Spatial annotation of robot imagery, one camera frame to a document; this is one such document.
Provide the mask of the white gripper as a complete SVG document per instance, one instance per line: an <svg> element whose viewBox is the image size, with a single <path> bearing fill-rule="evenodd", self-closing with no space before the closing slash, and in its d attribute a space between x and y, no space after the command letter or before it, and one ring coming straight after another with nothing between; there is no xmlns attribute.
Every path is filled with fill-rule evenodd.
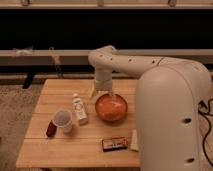
<svg viewBox="0 0 213 171"><path fill-rule="evenodd" d="M90 99L97 95L97 91L108 91L108 94L111 97L115 97L115 93L112 91L112 71L108 69L96 68L94 87L92 87L90 90Z"/></svg>

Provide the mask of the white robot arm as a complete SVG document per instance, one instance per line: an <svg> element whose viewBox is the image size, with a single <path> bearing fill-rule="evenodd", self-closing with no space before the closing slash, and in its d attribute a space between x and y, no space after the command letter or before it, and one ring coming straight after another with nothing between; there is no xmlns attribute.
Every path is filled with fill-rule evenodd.
<svg viewBox="0 0 213 171"><path fill-rule="evenodd" d="M142 171L202 171L198 106L211 89L208 69L195 60L119 55L109 45L92 50L94 89L111 91L112 73L138 79L136 132Z"/></svg>

